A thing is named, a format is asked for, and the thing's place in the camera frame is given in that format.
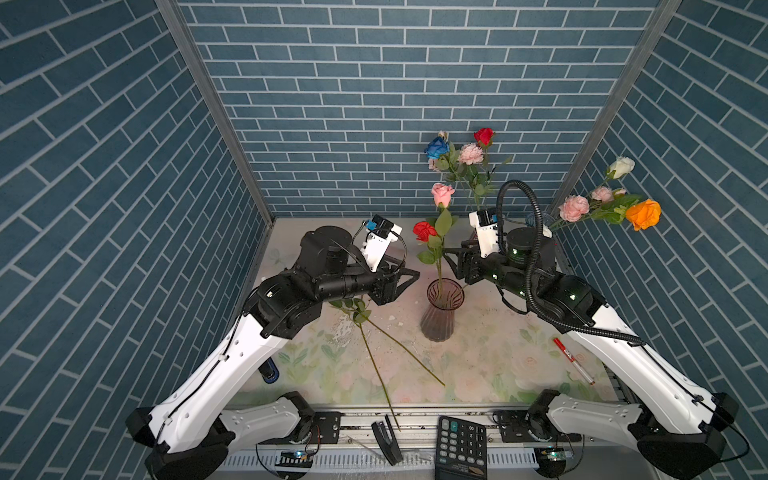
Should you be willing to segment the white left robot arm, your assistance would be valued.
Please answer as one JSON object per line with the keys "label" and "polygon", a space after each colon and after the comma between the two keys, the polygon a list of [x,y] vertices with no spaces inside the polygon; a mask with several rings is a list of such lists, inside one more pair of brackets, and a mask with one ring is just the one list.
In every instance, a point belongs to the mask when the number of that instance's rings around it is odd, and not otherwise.
{"label": "white left robot arm", "polygon": [[311,437],[315,412],[297,392],[245,410],[227,406],[255,373],[268,381],[278,377],[272,357],[321,316],[324,304],[367,295],[383,306],[419,278],[387,253],[402,238],[400,226],[376,215],[361,227],[366,236],[360,246],[337,226],[305,233],[294,264],[254,288],[197,370],[166,400],[128,416],[133,441],[150,450],[145,466],[151,478],[205,479],[245,447]]}

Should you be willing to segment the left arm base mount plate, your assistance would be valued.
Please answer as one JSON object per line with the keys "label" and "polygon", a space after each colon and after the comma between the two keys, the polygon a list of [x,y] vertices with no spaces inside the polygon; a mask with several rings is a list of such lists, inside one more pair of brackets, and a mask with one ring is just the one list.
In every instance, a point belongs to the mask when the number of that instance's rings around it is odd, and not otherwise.
{"label": "left arm base mount plate", "polygon": [[310,444],[336,445],[339,443],[342,413],[339,411],[319,411],[314,414],[310,433]]}

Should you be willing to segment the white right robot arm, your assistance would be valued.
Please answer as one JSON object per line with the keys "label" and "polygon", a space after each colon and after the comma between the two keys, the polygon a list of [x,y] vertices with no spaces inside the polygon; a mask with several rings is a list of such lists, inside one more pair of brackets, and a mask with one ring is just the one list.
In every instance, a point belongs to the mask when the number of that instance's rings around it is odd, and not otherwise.
{"label": "white right robot arm", "polygon": [[669,364],[640,339],[602,294],[585,280],[558,271],[554,242],[531,227],[510,231],[505,246],[484,248],[495,234],[476,236],[445,253],[454,275],[472,285],[493,284],[526,303],[526,310],[592,352],[636,397],[634,403],[603,403],[545,389],[528,409],[531,436],[552,441],[580,434],[637,451],[675,479],[693,479],[727,462],[726,429],[738,402],[712,393]]}

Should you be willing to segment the blue rose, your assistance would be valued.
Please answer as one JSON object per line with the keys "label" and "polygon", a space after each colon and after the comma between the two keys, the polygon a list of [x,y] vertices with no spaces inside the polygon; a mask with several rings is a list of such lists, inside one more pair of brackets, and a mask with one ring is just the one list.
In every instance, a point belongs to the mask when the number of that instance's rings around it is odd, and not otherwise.
{"label": "blue rose", "polygon": [[441,156],[450,152],[450,145],[443,136],[435,137],[424,149],[424,153],[430,160],[438,160]]}

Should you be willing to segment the large pink rose spray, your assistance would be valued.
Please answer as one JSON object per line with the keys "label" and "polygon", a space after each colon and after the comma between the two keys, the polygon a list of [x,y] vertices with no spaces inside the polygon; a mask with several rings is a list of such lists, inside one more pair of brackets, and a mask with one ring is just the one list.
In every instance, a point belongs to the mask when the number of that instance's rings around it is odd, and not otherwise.
{"label": "large pink rose spray", "polygon": [[450,145],[450,152],[438,160],[427,158],[428,168],[440,174],[440,183],[450,185],[454,189],[464,189],[469,204],[474,210],[486,206],[486,200],[495,192],[493,179],[498,165],[490,159],[492,145],[483,149],[475,140],[462,146],[457,146],[443,136]]}

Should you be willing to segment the orange rose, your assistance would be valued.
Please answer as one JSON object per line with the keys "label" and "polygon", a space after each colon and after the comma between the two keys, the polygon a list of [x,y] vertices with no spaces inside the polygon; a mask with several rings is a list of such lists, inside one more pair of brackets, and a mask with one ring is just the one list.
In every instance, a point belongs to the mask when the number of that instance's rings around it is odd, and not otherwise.
{"label": "orange rose", "polygon": [[651,199],[642,200],[639,195],[623,195],[605,204],[595,213],[595,218],[609,224],[620,225],[625,221],[635,231],[657,225],[662,216],[661,205]]}

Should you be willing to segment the dark smoky glass vase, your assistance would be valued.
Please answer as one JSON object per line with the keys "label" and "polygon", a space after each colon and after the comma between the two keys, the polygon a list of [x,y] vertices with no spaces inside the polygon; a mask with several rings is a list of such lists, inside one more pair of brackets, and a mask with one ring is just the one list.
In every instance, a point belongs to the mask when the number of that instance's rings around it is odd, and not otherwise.
{"label": "dark smoky glass vase", "polygon": [[421,332],[432,342],[444,342],[454,333],[455,314],[464,303],[464,290],[454,280],[437,279],[428,286],[426,297],[428,307],[420,320]]}

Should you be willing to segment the white rose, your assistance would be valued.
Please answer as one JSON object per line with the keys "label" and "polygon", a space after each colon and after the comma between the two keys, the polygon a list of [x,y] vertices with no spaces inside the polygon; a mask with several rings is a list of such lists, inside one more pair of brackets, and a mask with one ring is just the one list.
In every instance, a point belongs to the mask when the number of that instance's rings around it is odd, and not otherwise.
{"label": "white rose", "polygon": [[618,156],[616,160],[607,168],[601,187],[605,187],[609,181],[618,180],[631,173],[635,168],[636,162],[626,156]]}

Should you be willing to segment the small red rose stem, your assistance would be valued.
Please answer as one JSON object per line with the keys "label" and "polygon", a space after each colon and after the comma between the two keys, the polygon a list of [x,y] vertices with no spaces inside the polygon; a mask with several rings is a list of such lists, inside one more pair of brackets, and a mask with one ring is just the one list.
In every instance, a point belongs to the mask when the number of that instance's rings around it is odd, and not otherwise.
{"label": "small red rose stem", "polygon": [[474,139],[479,147],[487,149],[492,145],[494,135],[492,128],[481,128],[474,133]]}

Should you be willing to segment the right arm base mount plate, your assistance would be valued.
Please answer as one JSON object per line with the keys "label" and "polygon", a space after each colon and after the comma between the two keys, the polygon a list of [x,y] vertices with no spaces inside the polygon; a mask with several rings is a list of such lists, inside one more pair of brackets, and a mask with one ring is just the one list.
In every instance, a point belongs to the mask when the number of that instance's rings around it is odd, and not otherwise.
{"label": "right arm base mount plate", "polygon": [[498,427],[503,443],[532,442],[525,410],[494,410],[491,420]]}

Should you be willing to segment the pink rose single stem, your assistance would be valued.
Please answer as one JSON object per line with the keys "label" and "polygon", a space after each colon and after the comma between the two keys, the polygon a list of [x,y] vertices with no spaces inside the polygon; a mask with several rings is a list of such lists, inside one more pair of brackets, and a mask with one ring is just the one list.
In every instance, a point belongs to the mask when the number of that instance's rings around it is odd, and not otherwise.
{"label": "pink rose single stem", "polygon": [[431,189],[434,203],[438,209],[438,216],[434,222],[434,226],[440,235],[445,237],[453,226],[453,216],[449,210],[452,197],[455,193],[455,189],[450,185],[443,183],[435,183]]}

